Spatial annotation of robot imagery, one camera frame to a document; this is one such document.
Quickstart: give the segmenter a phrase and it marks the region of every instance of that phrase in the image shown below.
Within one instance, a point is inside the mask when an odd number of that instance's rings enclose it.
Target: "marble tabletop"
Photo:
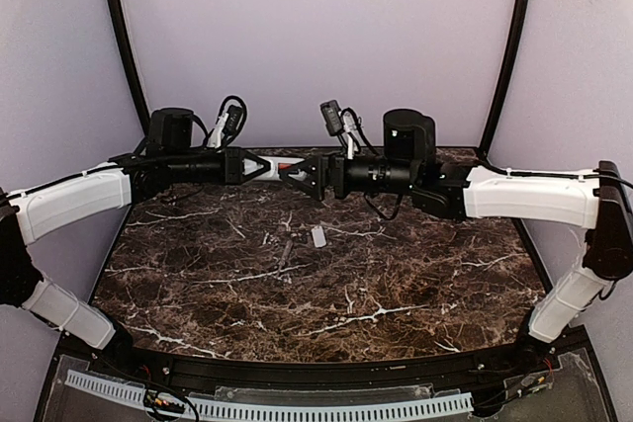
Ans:
[[[385,212],[393,202],[376,200]],[[316,225],[325,247],[314,246]],[[509,219],[440,220],[405,199],[384,222],[359,194],[319,203],[282,183],[253,182],[178,185],[135,206],[93,303],[142,348],[307,363],[509,343],[543,295]]]

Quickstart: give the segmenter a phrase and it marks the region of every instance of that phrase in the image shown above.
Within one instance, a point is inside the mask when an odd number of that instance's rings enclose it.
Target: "robotic arm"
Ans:
[[[504,216],[546,219],[588,230],[588,251],[555,289],[526,317],[517,339],[525,366],[549,350],[570,321],[608,286],[633,272],[633,215],[617,168],[600,162],[595,170],[532,172],[488,164],[440,163],[435,124],[411,110],[384,116],[384,151],[367,142],[360,121],[335,101],[321,106],[330,135],[343,153],[308,159],[259,157],[228,147],[226,134],[205,132],[202,147],[191,146],[196,117],[187,110],[154,112],[144,151],[68,179],[20,190],[0,190],[0,304],[22,307],[113,356],[132,345],[127,331],[96,308],[51,282],[32,264],[26,246],[49,232],[94,213],[139,203],[173,183],[240,185],[282,180],[322,200],[331,188],[349,193],[410,196],[412,204],[440,218]],[[216,126],[235,128],[228,108]],[[206,146],[212,137],[212,148]],[[375,152],[358,155],[360,140]]]

